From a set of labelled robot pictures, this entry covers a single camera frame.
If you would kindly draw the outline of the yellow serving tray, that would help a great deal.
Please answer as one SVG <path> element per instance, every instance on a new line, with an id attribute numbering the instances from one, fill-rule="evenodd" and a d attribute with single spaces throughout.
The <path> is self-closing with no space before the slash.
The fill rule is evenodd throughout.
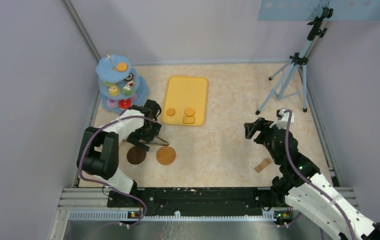
<path id="1" fill-rule="evenodd" d="M 206 118 L 208 80 L 199 76 L 172 76 L 167 83 L 161 120 L 164 124 L 181 126 L 202 126 Z M 174 116 L 166 114 L 167 109 L 174 108 Z M 184 124 L 182 119 L 186 108 L 193 108 L 194 124 Z"/>

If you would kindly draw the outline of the dark brown round coaster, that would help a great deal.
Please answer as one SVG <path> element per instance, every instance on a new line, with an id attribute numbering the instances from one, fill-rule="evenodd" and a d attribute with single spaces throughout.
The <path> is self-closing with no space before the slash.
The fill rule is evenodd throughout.
<path id="1" fill-rule="evenodd" d="M 139 165 L 146 159 L 146 151 L 133 146 L 128 150 L 126 159 L 132 165 Z"/>

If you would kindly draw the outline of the chocolate swirl roll cake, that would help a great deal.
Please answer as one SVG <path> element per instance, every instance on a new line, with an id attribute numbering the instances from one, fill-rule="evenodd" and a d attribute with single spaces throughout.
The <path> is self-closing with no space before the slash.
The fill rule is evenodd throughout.
<path id="1" fill-rule="evenodd" d="M 127 83 L 133 81 L 134 80 L 134 74 L 130 72 L 123 80 Z"/>

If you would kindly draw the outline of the pink cupcake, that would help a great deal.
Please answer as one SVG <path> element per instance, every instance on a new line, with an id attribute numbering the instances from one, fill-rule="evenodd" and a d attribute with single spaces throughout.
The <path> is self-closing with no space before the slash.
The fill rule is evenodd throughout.
<path id="1" fill-rule="evenodd" d="M 132 102 L 136 101 L 138 99 L 138 94 L 135 93 L 133 96 L 129 98 Z"/>

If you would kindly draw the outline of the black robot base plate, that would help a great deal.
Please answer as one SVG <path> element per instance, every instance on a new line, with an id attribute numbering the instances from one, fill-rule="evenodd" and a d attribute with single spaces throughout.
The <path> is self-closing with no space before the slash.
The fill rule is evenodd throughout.
<path id="1" fill-rule="evenodd" d="M 107 207 L 147 208 L 147 217 L 176 211 L 184 217 L 242 217 L 286 206 L 268 187 L 139 187 L 131 195 L 111 191 Z"/>

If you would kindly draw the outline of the blue three-tier cake stand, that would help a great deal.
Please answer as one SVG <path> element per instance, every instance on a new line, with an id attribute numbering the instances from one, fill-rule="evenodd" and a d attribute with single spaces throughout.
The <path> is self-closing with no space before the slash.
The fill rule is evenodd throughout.
<path id="1" fill-rule="evenodd" d="M 116 70 L 116 65 L 120 62 L 125 62 L 128 64 L 128 69 L 125 72 L 119 72 Z M 102 106 L 113 113 L 120 114 L 124 110 L 121 110 L 119 107 L 117 108 L 108 108 L 106 106 L 105 101 L 110 98 L 112 100 L 123 100 L 129 99 L 130 97 L 125 97 L 122 93 L 123 87 L 127 84 L 133 84 L 134 86 L 134 94 L 138 94 L 138 99 L 133 103 L 136 106 L 143 106 L 147 100 L 149 95 L 149 87 L 144 77 L 142 77 L 138 71 L 132 67 L 130 61 L 125 56 L 120 56 L 116 54 L 106 53 L 106 57 L 103 57 L 99 60 L 98 65 L 96 67 L 96 73 L 98 76 L 98 84 L 99 84 L 99 93 L 101 97 Z M 134 74 L 134 80 L 131 82 L 125 82 L 123 79 L 129 74 Z M 103 82 L 115 83 L 120 88 L 120 95 L 118 96 L 110 96 L 108 93 L 108 86 L 105 86 Z"/>

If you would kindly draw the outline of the purple sprinkled donut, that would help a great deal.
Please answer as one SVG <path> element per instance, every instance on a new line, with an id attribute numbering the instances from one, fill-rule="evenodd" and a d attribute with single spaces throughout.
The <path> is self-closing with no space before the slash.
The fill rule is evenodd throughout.
<path id="1" fill-rule="evenodd" d="M 118 108 L 119 107 L 119 100 L 114 100 L 114 99 L 110 99 L 108 98 L 106 101 L 106 106 L 110 109 L 114 109 L 114 108 Z"/>

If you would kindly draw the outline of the light brown round coaster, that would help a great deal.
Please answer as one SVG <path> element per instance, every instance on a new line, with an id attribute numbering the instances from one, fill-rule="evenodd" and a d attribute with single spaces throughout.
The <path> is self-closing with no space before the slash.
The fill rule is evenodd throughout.
<path id="1" fill-rule="evenodd" d="M 161 165 L 170 165 L 176 160 L 176 151 L 172 147 L 163 146 L 157 151 L 156 159 Z"/>

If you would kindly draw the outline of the round orange biscuit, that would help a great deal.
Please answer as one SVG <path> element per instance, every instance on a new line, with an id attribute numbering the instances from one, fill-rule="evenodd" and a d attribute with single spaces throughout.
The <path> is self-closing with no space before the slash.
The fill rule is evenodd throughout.
<path id="1" fill-rule="evenodd" d="M 195 114 L 195 110 L 192 107 L 188 107 L 184 111 L 187 117 L 192 117 Z"/>
<path id="2" fill-rule="evenodd" d="M 116 70 L 119 72 L 125 72 L 128 69 L 128 64 L 126 62 L 120 62 L 116 65 Z"/>
<path id="3" fill-rule="evenodd" d="M 174 108 L 169 108 L 169 109 L 167 109 L 167 111 L 166 111 L 166 114 L 168 115 L 168 116 L 174 116 L 175 115 L 175 113 L 176 113 L 176 110 L 174 109 Z"/>

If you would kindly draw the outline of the small wooden block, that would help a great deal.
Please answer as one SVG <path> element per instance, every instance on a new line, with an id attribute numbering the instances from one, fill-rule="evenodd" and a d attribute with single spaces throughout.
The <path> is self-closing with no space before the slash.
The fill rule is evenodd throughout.
<path id="1" fill-rule="evenodd" d="M 270 158 L 265 158 L 262 160 L 260 164 L 258 164 L 254 169 L 257 173 L 263 171 L 266 167 L 268 167 L 272 163 Z"/>

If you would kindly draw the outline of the green cream puff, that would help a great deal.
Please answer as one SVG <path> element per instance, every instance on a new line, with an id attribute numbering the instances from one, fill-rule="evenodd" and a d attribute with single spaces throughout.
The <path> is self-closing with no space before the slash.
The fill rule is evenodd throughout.
<path id="1" fill-rule="evenodd" d="M 134 94 L 134 86 L 132 83 L 127 83 L 122 90 L 125 97 L 131 97 Z"/>

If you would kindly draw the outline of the red frosted donut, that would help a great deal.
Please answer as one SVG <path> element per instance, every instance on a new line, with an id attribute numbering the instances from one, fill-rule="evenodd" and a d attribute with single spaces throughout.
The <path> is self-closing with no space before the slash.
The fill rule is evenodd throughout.
<path id="1" fill-rule="evenodd" d="M 129 107 L 131 107 L 132 105 L 133 105 L 132 100 L 129 99 L 129 98 L 122 99 L 122 100 L 120 100 L 119 103 L 118 103 L 118 107 L 119 107 L 121 110 L 126 110 L 126 109 L 128 109 Z"/>

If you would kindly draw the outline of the square orange biscuit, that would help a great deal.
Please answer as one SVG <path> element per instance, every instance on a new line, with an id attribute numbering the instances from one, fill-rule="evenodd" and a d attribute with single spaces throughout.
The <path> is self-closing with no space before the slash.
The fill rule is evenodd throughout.
<path id="1" fill-rule="evenodd" d="M 194 124 L 195 123 L 195 118 L 193 116 L 184 116 L 182 119 L 182 122 L 184 124 Z"/>

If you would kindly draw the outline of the round orange biscuit right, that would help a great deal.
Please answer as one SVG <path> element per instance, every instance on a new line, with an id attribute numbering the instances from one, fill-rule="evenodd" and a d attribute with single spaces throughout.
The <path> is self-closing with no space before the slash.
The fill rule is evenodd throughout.
<path id="1" fill-rule="evenodd" d="M 195 110 L 192 107 L 188 107 L 184 111 L 187 117 L 192 117 L 195 114 Z"/>

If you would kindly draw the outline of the yellow cream puff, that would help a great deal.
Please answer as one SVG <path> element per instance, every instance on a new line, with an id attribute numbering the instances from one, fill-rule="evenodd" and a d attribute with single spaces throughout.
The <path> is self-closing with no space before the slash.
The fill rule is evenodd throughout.
<path id="1" fill-rule="evenodd" d="M 117 86 L 115 84 L 110 85 L 109 88 L 108 88 L 108 93 L 112 97 L 120 95 L 120 88 L 119 88 L 119 86 Z"/>

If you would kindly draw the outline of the round orange biscuit top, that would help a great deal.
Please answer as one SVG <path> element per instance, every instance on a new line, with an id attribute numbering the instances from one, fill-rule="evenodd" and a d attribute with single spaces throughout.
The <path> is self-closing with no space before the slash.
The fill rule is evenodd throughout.
<path id="1" fill-rule="evenodd" d="M 116 70 L 119 72 L 125 72 L 128 69 L 128 64 L 126 62 L 120 62 L 116 65 Z"/>

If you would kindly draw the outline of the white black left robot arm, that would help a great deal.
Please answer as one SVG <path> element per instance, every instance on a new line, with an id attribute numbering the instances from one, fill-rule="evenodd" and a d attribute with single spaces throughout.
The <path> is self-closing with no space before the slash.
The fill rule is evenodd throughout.
<path id="1" fill-rule="evenodd" d="M 136 183 L 119 168 L 119 144 L 126 141 L 148 152 L 149 146 L 159 138 L 160 114 L 160 105 L 148 99 L 143 106 L 132 105 L 104 126 L 89 126 L 84 131 L 76 163 L 80 172 L 95 176 L 97 183 L 119 191 L 119 200 L 125 206 L 135 205 Z"/>

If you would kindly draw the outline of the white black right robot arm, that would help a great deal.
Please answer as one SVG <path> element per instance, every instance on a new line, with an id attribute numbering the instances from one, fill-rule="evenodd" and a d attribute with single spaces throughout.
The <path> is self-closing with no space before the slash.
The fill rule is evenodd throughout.
<path id="1" fill-rule="evenodd" d="M 299 152 L 290 131 L 263 117 L 245 123 L 244 129 L 245 138 L 264 146 L 282 173 L 271 185 L 275 205 L 298 210 L 334 240 L 380 240 L 380 222 L 360 213 L 331 185 Z"/>

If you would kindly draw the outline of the round orange biscuit lower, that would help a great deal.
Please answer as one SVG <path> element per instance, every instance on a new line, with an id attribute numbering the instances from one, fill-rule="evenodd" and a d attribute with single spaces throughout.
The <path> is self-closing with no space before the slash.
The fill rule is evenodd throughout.
<path id="1" fill-rule="evenodd" d="M 175 115 L 175 113 L 176 113 L 176 110 L 174 109 L 174 108 L 169 108 L 169 109 L 167 109 L 167 111 L 166 111 L 166 114 L 168 115 L 168 116 L 174 116 Z"/>

